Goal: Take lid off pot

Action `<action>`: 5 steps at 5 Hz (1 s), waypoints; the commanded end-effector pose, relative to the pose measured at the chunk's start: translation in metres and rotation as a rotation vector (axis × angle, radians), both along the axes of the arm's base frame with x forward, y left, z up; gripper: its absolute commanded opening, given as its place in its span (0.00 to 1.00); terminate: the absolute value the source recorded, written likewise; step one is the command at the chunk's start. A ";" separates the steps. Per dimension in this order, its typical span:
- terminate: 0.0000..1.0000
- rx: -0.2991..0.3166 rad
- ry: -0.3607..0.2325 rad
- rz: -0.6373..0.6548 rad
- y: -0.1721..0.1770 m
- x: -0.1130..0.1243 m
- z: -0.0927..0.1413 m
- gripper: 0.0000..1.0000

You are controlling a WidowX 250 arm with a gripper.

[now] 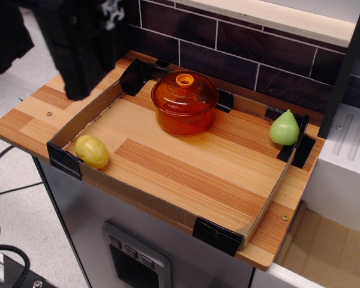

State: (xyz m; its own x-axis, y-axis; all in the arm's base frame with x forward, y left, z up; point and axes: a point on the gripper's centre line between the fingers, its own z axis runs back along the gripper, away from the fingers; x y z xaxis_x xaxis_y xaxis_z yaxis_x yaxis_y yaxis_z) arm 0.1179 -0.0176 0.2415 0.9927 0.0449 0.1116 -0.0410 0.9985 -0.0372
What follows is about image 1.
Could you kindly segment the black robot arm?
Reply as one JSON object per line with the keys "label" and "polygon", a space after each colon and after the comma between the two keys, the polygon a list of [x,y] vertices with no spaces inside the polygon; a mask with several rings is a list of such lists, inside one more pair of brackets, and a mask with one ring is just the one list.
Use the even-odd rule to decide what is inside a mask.
{"label": "black robot arm", "polygon": [[37,1],[34,14],[71,100],[86,98],[128,50],[121,1]]}

